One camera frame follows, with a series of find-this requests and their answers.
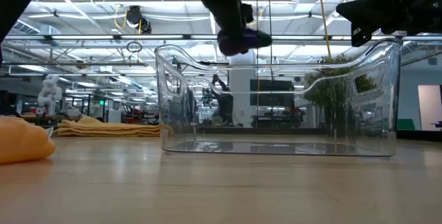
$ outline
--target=transparent container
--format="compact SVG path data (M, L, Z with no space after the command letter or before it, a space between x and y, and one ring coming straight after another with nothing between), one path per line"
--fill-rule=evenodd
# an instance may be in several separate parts
M342 64L210 66L196 62L177 46L161 46L155 55L162 148L173 152L394 156L401 47L398 39L384 39ZM238 90L230 81L232 86L223 91L211 78L179 72L177 60L205 73L238 75L253 70L255 77L247 78L250 87ZM300 76L293 82L264 81L259 80L262 69L289 69ZM201 106L205 100L211 102Z

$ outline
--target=wooden table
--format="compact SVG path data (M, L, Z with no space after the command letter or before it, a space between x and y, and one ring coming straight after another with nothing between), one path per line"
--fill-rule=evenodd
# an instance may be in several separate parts
M0 223L442 220L440 143L400 142L381 159L167 154L159 138L55 142L48 160L0 166Z

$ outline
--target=white robot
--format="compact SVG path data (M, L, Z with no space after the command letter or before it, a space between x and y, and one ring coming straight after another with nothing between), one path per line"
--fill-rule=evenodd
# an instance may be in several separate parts
M48 115L55 114L55 101L61 100L62 91L61 88L57 87L57 82L59 78L56 75L48 75L43 81L43 88L39 93L38 107L36 110L37 115L42 115L45 113L45 105L48 105Z

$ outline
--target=television screen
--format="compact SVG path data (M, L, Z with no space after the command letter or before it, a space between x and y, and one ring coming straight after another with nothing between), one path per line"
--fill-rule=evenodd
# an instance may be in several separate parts
M291 81L259 80L259 91L293 91ZM258 91L258 80L250 80L250 91ZM250 95L251 106L291 106L294 95L290 93L272 93Z

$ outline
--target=yellow towel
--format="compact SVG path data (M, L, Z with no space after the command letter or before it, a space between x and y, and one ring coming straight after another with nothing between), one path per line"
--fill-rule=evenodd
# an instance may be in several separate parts
M161 128L169 130L169 126L149 126L141 124L103 123L95 118L83 116L78 122L63 120L54 132L57 136L84 137L159 137Z

